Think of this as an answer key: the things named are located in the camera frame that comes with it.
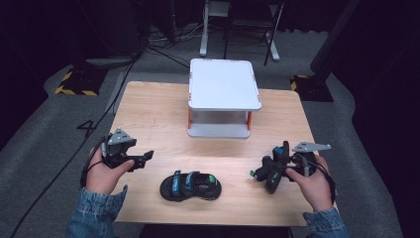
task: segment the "gray carpet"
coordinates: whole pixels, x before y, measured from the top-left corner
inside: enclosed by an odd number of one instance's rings
[[[280,61],[263,66],[264,49],[230,47],[228,58],[249,60],[259,88],[289,90],[294,74],[312,75],[309,64],[327,38],[326,33],[286,32],[275,36]],[[209,59],[223,56],[222,34],[210,35]],[[190,61],[199,58],[200,39],[180,43],[165,54]],[[84,139],[77,126],[97,122],[120,85],[123,68],[108,72],[99,96],[54,94],[70,65],[52,75],[45,84],[47,101],[26,121],[0,153],[0,237],[9,237],[36,197],[70,159]],[[188,82],[189,68],[168,58],[144,53],[128,80]],[[332,145],[321,152],[330,167],[340,195],[338,206],[353,237],[402,237],[392,198],[372,166],[352,125],[354,100],[334,75],[327,80],[334,103],[302,102],[315,142]],[[74,207],[81,169],[90,148],[109,133],[113,113],[108,113],[86,145],[37,203],[16,237],[62,237]],[[139,237],[143,224],[114,224],[119,237]],[[305,237],[304,228],[293,228]]]

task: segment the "hand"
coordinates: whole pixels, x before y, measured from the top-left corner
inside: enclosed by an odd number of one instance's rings
[[[102,150],[100,148],[93,155],[89,168],[98,162],[102,162]],[[133,165],[134,161],[129,160],[115,169],[110,169],[103,163],[93,166],[87,173],[86,189],[96,193],[110,194],[117,185],[118,179]]]
[[[315,158],[316,162],[321,164],[328,172],[325,159],[317,155],[315,155]],[[330,186],[322,172],[316,170],[309,178],[302,176],[293,169],[287,169],[286,173],[299,184],[303,196],[311,204],[314,211],[327,210],[333,207]]]

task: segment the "denim jacket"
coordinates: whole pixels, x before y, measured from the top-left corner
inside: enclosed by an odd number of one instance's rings
[[[112,222],[117,218],[127,194],[127,186],[115,195],[98,194],[83,188],[71,213],[65,237],[115,237]],[[336,208],[305,212],[309,238],[347,238],[349,231]]]

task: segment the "wooden table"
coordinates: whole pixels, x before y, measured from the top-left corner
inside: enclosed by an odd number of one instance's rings
[[[173,224],[305,226],[312,208],[295,182],[283,178],[275,194],[250,176],[284,140],[293,147],[313,137],[299,96],[260,89],[262,109],[248,139],[191,138],[187,134],[188,85],[132,81],[127,84],[111,132],[121,127],[138,140],[129,155],[155,150],[142,170],[126,173],[114,192],[129,191],[117,221]],[[213,174],[222,184],[217,200],[171,202],[160,183],[176,170]]]

